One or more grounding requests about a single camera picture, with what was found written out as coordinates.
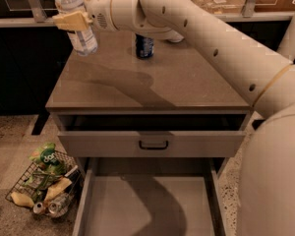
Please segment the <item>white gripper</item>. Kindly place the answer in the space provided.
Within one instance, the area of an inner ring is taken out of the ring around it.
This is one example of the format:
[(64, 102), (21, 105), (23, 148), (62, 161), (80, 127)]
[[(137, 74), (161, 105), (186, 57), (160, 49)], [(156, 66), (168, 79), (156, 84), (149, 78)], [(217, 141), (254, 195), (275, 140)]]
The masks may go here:
[(112, 0), (84, 0), (87, 12), (76, 11), (53, 16), (59, 30), (87, 30), (92, 24), (98, 31), (117, 31), (112, 20)]

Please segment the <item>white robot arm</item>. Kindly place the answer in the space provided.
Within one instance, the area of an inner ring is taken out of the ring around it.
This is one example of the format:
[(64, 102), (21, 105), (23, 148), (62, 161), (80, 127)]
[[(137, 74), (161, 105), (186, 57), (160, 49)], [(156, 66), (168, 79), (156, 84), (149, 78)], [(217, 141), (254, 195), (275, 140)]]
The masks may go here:
[(98, 51), (47, 107), (74, 236), (295, 236), (295, 64), (191, 0), (86, 0)]

